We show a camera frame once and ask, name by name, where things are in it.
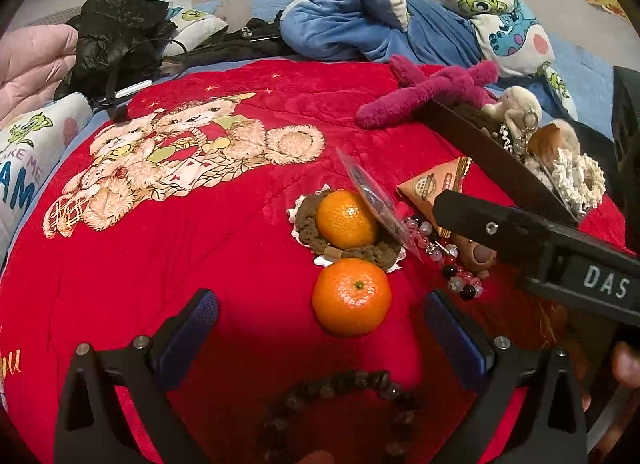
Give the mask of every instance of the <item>pink stuffed toy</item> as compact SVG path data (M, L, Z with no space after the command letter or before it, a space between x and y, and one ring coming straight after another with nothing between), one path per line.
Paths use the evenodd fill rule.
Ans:
M498 80L494 62L482 61L468 70L462 66L447 66L431 76L426 76L404 56L392 56L389 66L403 88L360 107L356 123L363 129L400 124L432 98L443 104L468 102L478 110L495 102L484 89L486 84Z

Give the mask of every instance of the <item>orange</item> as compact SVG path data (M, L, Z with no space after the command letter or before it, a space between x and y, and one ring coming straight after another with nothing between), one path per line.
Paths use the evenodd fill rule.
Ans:
M338 249L351 249L376 241L378 221L357 193L337 190L320 202L316 211L320 234Z
M371 332L391 305L385 272L359 258L339 259L322 269L311 303L321 325L336 336Z

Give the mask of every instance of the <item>brown plush toy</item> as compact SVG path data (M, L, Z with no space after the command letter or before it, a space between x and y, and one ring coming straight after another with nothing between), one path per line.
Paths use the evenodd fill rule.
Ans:
M495 263L496 252L476 241L461 237L456 233L451 234L449 241L456 244L460 262L466 270L482 272Z

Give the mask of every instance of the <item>brown crocheted doily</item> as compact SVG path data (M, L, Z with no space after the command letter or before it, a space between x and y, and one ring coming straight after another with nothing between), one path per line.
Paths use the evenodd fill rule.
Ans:
M318 256L324 254L329 242L318 232L316 211L320 202L332 191L327 189L319 194L311 193L307 195L296 214L295 228L300 235L300 242L307 245ZM378 241L372 245L363 245L362 247L342 251L342 257L365 259L375 263L380 269L390 269L398 259L401 246L383 227L380 227L378 238Z

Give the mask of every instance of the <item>red quilt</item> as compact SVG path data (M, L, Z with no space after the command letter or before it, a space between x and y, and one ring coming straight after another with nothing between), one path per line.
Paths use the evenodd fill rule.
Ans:
M129 105L139 119L76 148L22 229L0 285L9 414L44 463L52 462L58 396L75 347L109 349L152 335L200 287L218 295L220 321L170 400L215 462L254 462L265 405L296 381L347 368L387 368L418 387L425 410L411 460L428 462L473 400L420 314L425 293L443 278L408 257L389 275L385 322L362 338L333 338L310 307L321 269L290 235L286 215L298 196L324 184L351 187L337 147L390 193L460 155L423 124L355 126L362 104L397 87L388 66L370 63L268 60L193 74L141 92ZM475 165L465 192L511 204ZM622 216L608 199L581 228L623 244ZM490 333L539 347L538 301L514 289L513 276L495 267L482 297L460 306ZM487 457L500 451L515 412L517 403ZM315 404L297 417L292 456L326 449L338 464L375 462L390 415L368 395Z

